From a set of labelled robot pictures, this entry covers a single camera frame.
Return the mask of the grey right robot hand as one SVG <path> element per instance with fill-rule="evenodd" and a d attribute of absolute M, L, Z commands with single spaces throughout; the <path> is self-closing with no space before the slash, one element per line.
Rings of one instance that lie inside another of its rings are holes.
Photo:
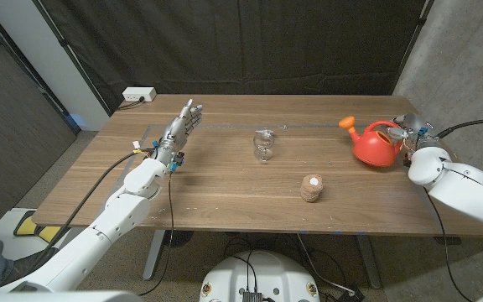
<path fill-rule="evenodd" d="M 393 141 L 401 141 L 410 152 L 421 148 L 438 147 L 441 143 L 434 127 L 415 113 L 407 113 L 393 118 L 395 128 L 386 127 L 384 133 Z"/>

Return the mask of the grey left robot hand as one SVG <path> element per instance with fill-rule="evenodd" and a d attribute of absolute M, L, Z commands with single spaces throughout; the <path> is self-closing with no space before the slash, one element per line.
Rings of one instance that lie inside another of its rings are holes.
<path fill-rule="evenodd" d="M 163 137 L 158 141 L 156 160 L 169 165 L 174 156 L 180 152 L 187 143 L 188 136 L 202 120 L 202 105 L 194 105 L 193 99 L 182 108 L 180 114 L 165 128 Z"/>

